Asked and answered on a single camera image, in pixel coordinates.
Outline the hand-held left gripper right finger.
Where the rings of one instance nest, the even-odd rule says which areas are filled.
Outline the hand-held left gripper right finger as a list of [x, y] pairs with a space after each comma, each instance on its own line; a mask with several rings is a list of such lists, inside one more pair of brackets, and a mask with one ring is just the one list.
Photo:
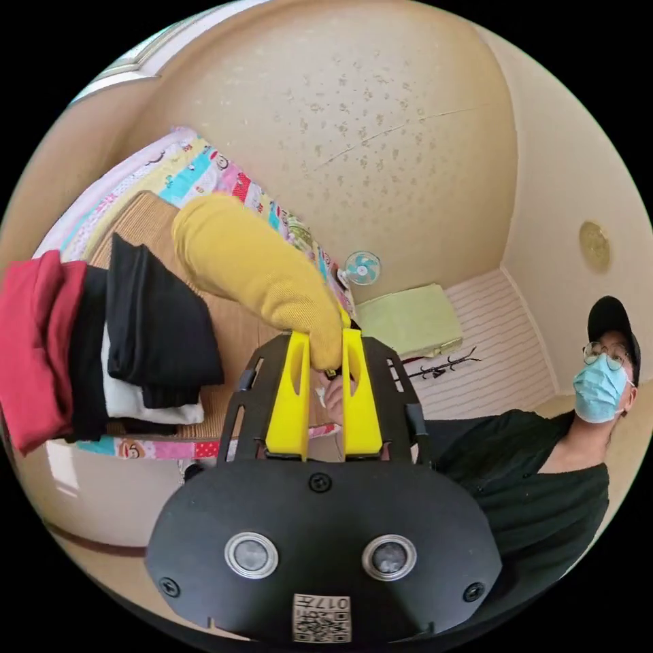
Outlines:
[[382, 435], [359, 330], [343, 330], [341, 372], [344, 454], [379, 455]]

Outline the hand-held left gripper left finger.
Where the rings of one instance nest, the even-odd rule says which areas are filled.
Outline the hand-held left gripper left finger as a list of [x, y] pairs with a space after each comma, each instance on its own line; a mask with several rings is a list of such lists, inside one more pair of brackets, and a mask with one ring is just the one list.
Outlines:
[[270, 455], [306, 455], [310, 409], [309, 337], [290, 334], [265, 445]]

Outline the person's right hand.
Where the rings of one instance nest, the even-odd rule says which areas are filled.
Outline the person's right hand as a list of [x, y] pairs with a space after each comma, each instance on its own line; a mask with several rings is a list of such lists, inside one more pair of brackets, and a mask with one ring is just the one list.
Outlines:
[[343, 378], [337, 376], [329, 381], [324, 392], [324, 405], [329, 418], [337, 425], [343, 420], [344, 390]]

